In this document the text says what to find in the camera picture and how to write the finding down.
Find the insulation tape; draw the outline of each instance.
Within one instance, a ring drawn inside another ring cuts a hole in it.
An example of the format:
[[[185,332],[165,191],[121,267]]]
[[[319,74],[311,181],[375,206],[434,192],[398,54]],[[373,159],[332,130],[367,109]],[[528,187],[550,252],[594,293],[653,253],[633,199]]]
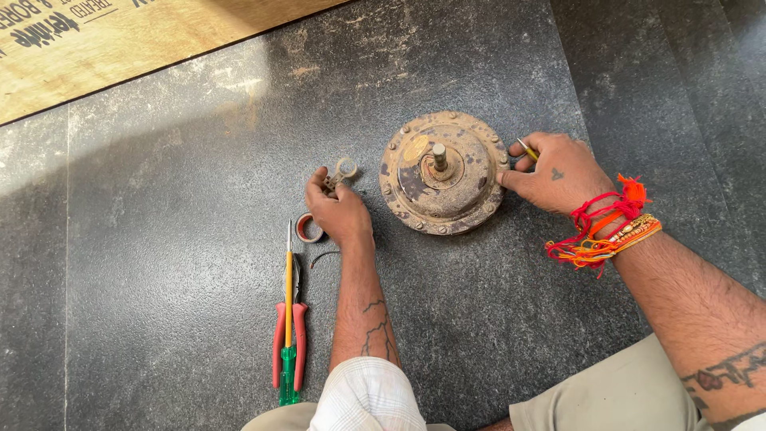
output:
[[[322,228],[319,227],[319,225],[316,225],[316,228],[319,230],[319,234],[317,234],[315,237],[310,238],[306,231],[304,230],[306,228],[306,223],[309,220],[314,220],[314,216],[311,215],[311,212],[307,212],[306,214],[303,214],[298,218],[298,221],[295,224],[295,233],[298,235],[298,238],[306,243],[313,244],[314,242],[319,241],[322,238],[322,235],[325,234],[325,231],[322,230]]]

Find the granite floor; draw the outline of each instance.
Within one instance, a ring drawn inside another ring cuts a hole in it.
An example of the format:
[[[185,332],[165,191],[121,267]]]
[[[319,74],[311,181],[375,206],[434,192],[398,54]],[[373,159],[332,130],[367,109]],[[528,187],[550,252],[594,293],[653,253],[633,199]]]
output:
[[[573,228],[512,192],[454,238],[389,212],[382,149],[436,110],[588,141],[766,297],[764,35],[762,0],[353,0],[0,127],[0,428],[239,429],[274,408],[284,221],[344,155],[428,422],[490,424],[650,331],[612,267],[544,256]],[[335,256],[303,280],[305,400],[338,280]]]

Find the bolt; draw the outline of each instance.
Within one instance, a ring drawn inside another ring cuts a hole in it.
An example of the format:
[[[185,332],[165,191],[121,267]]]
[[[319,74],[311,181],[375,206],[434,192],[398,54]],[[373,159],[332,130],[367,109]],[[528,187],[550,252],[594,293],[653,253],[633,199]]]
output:
[[[444,172],[447,168],[447,148],[442,143],[434,144],[434,169]]]

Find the beige shorts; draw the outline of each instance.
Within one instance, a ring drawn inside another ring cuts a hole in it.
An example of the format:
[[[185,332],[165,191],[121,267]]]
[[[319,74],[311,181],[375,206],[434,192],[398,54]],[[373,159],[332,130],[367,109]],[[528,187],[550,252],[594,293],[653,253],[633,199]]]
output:
[[[316,403],[266,412],[242,431],[305,431]],[[654,335],[509,407],[515,431],[712,431]],[[449,431],[428,425],[428,431]]]

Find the beaded bracelet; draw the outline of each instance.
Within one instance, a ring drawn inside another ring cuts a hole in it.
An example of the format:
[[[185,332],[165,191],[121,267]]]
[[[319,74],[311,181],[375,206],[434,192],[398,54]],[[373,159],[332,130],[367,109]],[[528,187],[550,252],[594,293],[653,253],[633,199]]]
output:
[[[625,179],[619,175],[617,179],[623,183],[622,194],[605,193],[587,201],[573,211],[571,216],[574,218],[574,225],[580,232],[579,235],[561,242],[548,241],[545,244],[548,256],[559,261],[571,262],[576,267],[575,269],[585,266],[593,269],[600,268],[601,272],[598,274],[600,278],[604,273],[604,263],[607,259],[662,229],[662,224],[654,216],[640,213],[643,204],[651,201],[647,199],[643,184],[637,182],[638,178]],[[587,213],[589,206],[609,196],[619,196],[620,199],[610,206]],[[592,224],[594,217],[605,214],[608,215],[596,225]],[[628,220],[607,235],[608,239],[596,240],[593,238],[596,232],[620,216],[625,216]]]

